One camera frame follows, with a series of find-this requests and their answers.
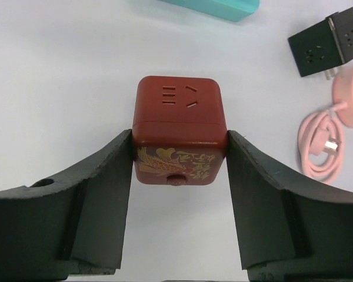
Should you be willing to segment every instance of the socket holes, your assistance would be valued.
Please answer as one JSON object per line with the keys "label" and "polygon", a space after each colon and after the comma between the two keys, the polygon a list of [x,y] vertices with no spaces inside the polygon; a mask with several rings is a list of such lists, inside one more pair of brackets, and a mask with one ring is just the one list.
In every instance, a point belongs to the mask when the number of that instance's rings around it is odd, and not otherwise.
{"label": "socket holes", "polygon": [[163,90],[175,90],[175,86],[163,86]]}
{"label": "socket holes", "polygon": [[314,57],[314,54],[312,54],[312,50],[307,50],[305,53],[307,54],[307,63],[312,63],[312,57]]}
{"label": "socket holes", "polygon": [[197,92],[198,90],[196,88],[193,88],[192,86],[187,85],[186,89],[189,89],[191,91]]}
{"label": "socket holes", "polygon": [[191,107],[193,107],[193,106],[196,106],[197,104],[198,104],[198,102],[194,102],[194,103],[188,104],[187,107],[188,107],[188,108],[191,108]]}
{"label": "socket holes", "polygon": [[[353,41],[352,38],[349,37],[350,34],[353,35],[353,29],[350,32],[344,34],[344,37],[347,39],[348,42],[352,42]],[[353,46],[352,43],[348,43],[347,44],[347,47],[351,47],[351,46]]]}

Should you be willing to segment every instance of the electrical outlet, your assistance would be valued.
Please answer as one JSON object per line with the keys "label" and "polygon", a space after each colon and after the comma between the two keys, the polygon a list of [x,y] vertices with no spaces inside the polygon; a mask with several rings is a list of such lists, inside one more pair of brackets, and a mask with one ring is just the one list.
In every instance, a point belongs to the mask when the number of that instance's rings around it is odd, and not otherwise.
{"label": "electrical outlet", "polygon": [[353,7],[288,38],[299,74],[330,71],[353,60]]}
{"label": "electrical outlet", "polygon": [[221,92],[205,78],[147,76],[136,97],[132,142],[145,184],[214,181],[227,146]]}

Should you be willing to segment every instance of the teal object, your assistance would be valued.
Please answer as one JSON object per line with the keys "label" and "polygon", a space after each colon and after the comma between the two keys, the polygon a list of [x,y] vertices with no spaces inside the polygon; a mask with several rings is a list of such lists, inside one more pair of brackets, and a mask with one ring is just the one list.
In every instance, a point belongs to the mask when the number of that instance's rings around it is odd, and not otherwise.
{"label": "teal object", "polygon": [[162,0],[203,12],[228,21],[238,22],[259,8],[259,0]]}

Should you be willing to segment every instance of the pink power strip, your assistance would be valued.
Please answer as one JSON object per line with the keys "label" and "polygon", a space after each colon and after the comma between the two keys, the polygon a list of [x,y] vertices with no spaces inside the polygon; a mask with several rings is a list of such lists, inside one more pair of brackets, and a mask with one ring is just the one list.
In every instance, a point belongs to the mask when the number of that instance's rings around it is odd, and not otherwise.
{"label": "pink power strip", "polygon": [[353,66],[345,69],[344,77],[336,76],[332,86],[334,104],[346,102],[347,107],[337,111],[341,122],[353,127]]}
{"label": "pink power strip", "polygon": [[[353,67],[345,68],[343,77],[335,77],[332,100],[334,104],[329,109],[309,115],[298,132],[304,175],[327,184],[337,177],[344,161],[345,138],[341,122],[353,128]],[[322,152],[328,153],[323,164],[315,165],[310,161],[310,154],[319,156]]]}

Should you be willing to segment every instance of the white surface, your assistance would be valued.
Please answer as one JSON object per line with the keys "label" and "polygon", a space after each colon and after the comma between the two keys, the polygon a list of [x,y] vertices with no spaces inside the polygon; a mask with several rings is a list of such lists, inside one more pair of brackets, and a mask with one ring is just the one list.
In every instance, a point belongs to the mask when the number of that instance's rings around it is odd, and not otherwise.
{"label": "white surface", "polygon": [[[299,124],[329,105],[331,82],[299,77],[287,37],[350,6],[262,0],[235,24],[157,0],[0,1],[0,190],[52,175],[130,128],[146,75],[215,79],[228,128],[298,169]],[[353,191],[345,132],[334,184]],[[97,279],[246,280],[226,164],[207,187],[134,179],[122,270]]]}

